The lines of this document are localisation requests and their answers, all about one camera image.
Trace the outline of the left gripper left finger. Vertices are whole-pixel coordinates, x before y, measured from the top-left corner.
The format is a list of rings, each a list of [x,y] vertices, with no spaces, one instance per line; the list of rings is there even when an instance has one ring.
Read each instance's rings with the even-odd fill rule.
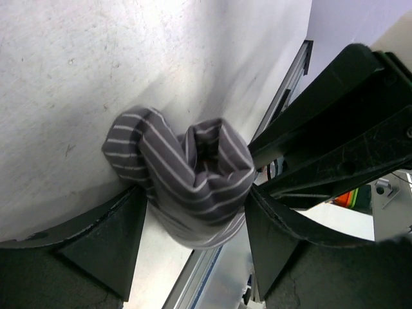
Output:
[[[130,188],[60,225],[1,243],[1,308],[121,308],[147,198]]]

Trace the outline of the striped grey underwear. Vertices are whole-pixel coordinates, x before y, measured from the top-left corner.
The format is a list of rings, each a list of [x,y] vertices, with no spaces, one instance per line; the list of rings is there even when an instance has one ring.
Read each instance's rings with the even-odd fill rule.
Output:
[[[177,135],[159,110],[132,108],[115,119],[102,152],[121,180],[144,189],[154,217],[179,244],[220,247],[244,226],[256,168],[224,118]]]

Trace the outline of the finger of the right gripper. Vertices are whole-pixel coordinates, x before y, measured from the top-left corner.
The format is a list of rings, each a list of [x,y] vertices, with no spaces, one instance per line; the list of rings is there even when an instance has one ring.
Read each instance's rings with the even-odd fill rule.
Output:
[[[291,209],[310,209],[411,163],[411,106],[257,192]]]
[[[284,156],[315,160],[411,104],[411,66],[390,51],[349,44],[249,144],[257,168]]]

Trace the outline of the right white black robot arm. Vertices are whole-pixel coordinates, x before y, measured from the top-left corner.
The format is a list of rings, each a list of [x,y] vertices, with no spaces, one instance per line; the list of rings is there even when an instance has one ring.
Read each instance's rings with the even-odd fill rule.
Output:
[[[411,14],[371,46],[349,44],[250,144],[287,170],[249,202],[310,208],[411,164]]]

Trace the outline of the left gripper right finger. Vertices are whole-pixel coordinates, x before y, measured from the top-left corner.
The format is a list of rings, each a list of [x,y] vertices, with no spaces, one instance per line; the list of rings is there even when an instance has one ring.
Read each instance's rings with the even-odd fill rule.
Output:
[[[329,229],[253,186],[245,202],[257,289],[268,308],[410,308],[411,238]]]

